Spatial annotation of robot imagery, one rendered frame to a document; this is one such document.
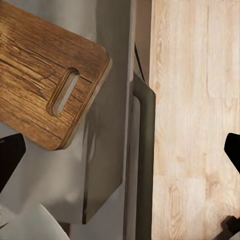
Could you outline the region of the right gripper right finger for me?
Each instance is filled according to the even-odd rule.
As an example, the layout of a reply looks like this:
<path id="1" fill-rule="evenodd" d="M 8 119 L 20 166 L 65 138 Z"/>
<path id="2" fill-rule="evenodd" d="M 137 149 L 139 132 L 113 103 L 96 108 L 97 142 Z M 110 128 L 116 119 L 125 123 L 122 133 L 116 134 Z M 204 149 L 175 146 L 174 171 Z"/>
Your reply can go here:
<path id="1" fill-rule="evenodd" d="M 224 151 L 240 173 L 240 135 L 229 133 L 227 135 Z"/>

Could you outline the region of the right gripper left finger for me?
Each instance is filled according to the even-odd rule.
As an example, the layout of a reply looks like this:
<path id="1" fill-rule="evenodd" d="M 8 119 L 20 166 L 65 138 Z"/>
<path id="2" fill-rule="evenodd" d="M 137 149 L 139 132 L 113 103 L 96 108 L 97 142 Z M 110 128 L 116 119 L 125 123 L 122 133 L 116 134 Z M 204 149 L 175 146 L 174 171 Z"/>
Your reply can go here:
<path id="1" fill-rule="evenodd" d="M 26 153 L 22 133 L 0 138 L 0 193 Z"/>

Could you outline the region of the cutting board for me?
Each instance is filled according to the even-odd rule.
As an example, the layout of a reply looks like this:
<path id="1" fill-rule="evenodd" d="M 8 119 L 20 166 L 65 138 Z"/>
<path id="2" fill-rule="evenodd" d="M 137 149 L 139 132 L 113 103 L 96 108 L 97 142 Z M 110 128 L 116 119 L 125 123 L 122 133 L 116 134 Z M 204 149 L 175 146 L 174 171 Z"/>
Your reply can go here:
<path id="1" fill-rule="evenodd" d="M 65 146 L 109 61 L 102 45 L 0 0 L 0 121 L 46 150 Z M 79 78 L 55 116 L 74 71 Z"/>

